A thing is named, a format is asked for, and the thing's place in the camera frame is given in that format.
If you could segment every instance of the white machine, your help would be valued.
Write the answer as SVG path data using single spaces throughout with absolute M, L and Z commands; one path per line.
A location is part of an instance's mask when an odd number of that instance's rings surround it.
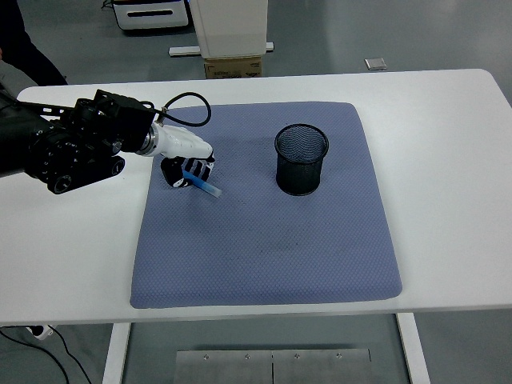
M 144 30 L 188 26 L 187 0 L 112 0 L 122 30 Z
M 268 0 L 190 0 L 204 58 L 242 58 L 266 52 Z

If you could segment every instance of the table leg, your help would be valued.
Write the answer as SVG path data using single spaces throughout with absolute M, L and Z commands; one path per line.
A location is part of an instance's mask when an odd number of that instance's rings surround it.
M 109 352 L 106 356 L 103 384 L 121 384 L 125 367 L 126 349 L 130 339 L 131 322 L 115 323 L 110 336 Z
M 411 384 L 430 384 L 414 314 L 396 314 Z

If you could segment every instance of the white robotic fingers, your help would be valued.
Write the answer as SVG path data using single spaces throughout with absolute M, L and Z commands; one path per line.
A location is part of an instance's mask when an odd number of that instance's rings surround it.
M 186 128 L 154 122 L 146 146 L 138 153 L 163 155 L 161 168 L 167 182 L 173 187 L 184 187 L 192 182 L 183 177 L 183 165 L 187 172 L 205 181 L 214 167 L 213 152 L 210 144 Z

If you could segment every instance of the blue marker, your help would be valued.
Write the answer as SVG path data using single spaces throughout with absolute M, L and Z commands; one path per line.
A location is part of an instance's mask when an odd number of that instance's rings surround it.
M 187 172 L 186 170 L 183 171 L 183 177 L 188 178 L 189 180 L 192 181 L 192 184 L 194 184 L 197 188 L 204 190 L 205 192 L 211 194 L 212 196 L 215 196 L 216 198 L 218 198 L 222 193 L 222 191 L 219 188 L 212 186 L 211 184 L 192 175 L 192 173 Z

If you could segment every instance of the metal plate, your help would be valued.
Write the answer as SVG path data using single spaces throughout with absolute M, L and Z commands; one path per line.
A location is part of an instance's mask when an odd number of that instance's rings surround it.
M 371 384 L 368 350 L 275 350 L 274 384 Z
M 270 350 L 188 350 L 176 357 L 174 384 L 270 384 Z
M 373 382 L 370 352 L 349 350 L 179 351 L 174 384 Z

